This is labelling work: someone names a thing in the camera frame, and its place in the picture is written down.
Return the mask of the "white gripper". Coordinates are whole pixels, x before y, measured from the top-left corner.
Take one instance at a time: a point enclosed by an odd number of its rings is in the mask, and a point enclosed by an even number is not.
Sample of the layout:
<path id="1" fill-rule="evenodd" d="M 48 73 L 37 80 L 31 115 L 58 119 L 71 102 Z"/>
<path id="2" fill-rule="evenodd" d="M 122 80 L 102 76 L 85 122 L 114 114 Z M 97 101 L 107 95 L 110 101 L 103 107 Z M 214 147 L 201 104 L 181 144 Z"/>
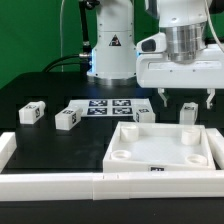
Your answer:
<path id="1" fill-rule="evenodd" d="M 207 89 L 207 109 L 213 106 L 215 89 L 224 88 L 224 52 L 206 45 L 201 34 L 164 31 L 137 44 L 136 75 L 143 88 L 158 88 L 164 107 L 165 89 Z"/>

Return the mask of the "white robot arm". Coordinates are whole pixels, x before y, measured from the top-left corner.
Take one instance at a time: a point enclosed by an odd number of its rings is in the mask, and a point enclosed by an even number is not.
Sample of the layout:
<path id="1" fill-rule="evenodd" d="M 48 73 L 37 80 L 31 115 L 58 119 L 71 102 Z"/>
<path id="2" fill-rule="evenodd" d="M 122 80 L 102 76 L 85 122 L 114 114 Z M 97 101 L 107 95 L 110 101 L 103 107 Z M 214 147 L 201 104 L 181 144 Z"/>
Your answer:
<path id="1" fill-rule="evenodd" d="M 131 0 L 79 0 L 80 9 L 97 14 L 97 44 L 88 80 L 106 85 L 135 80 L 156 88 L 205 89 L 210 97 L 224 89 L 224 44 L 208 44 L 204 30 L 212 25 L 214 0 L 145 0 L 145 10 L 159 20 L 159 32 L 139 42 L 134 36 Z"/>

